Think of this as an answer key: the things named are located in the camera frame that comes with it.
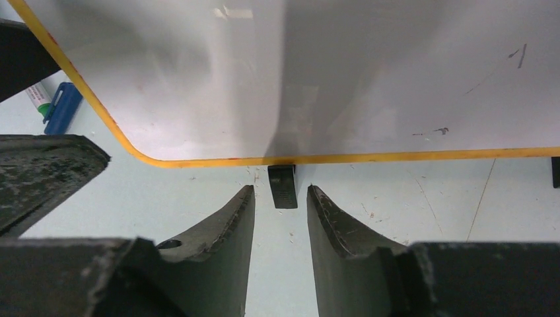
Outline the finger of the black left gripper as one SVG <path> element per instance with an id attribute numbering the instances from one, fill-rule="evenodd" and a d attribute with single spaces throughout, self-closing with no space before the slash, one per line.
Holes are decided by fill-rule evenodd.
<path id="1" fill-rule="evenodd" d="M 21 236 L 109 162 L 85 136 L 2 135 L 1 236 Z"/>
<path id="2" fill-rule="evenodd" d="M 60 70 L 27 25 L 1 19 L 1 101 Z"/>

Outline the yellow framed whiteboard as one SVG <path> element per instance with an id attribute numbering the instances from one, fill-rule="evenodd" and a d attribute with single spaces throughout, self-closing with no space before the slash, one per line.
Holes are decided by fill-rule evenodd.
<path id="1" fill-rule="evenodd" d="M 552 157 L 558 1 L 11 1 L 158 167 Z"/>

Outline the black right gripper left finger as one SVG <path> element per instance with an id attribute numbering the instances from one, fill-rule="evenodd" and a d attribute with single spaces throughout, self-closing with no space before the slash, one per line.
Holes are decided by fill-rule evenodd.
<path id="1" fill-rule="evenodd" d="M 242 316 L 255 193 L 160 244 L 144 238 L 1 240 L 2 316 Z"/>

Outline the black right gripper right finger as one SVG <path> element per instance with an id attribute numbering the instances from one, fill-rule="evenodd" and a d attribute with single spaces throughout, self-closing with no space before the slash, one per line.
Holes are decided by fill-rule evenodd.
<path id="1" fill-rule="evenodd" d="M 321 316 L 558 316 L 559 245 L 418 242 L 404 246 L 307 191 Z"/>

